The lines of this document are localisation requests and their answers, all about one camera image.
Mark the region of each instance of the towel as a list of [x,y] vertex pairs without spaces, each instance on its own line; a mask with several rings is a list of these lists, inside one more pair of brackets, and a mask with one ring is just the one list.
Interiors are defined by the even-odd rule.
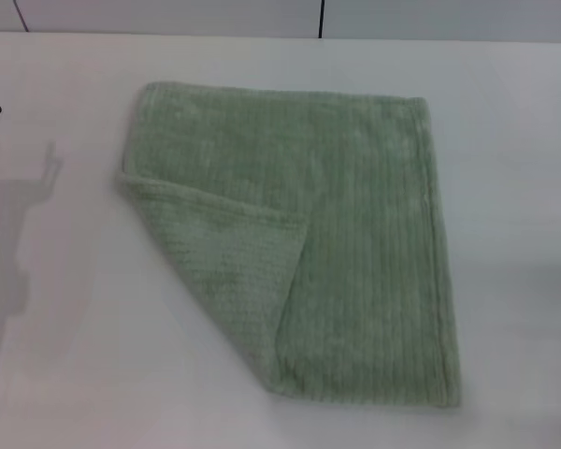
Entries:
[[421,98],[146,87],[120,175],[264,385],[454,406],[460,375]]

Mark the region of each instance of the microfiber cloth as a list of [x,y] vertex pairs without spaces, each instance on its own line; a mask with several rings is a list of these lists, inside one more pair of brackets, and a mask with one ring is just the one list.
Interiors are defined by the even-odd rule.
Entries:
[[154,83],[121,180],[270,391],[458,404],[423,99]]

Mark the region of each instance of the green cloth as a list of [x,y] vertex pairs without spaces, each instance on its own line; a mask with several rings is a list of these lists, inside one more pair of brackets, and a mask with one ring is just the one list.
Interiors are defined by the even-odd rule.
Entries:
[[151,84],[121,178],[269,390],[458,404],[423,99]]

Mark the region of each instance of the ribbed texture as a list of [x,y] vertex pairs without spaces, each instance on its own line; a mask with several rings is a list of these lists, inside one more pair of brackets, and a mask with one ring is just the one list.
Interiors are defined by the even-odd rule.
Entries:
[[154,236],[270,390],[458,403],[424,100],[152,84],[123,171]]

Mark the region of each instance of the white table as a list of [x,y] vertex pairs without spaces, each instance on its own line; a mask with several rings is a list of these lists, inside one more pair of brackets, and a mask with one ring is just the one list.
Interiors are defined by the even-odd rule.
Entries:
[[[424,96],[458,410],[271,397],[117,191],[149,81]],[[561,45],[0,34],[0,449],[561,449]]]

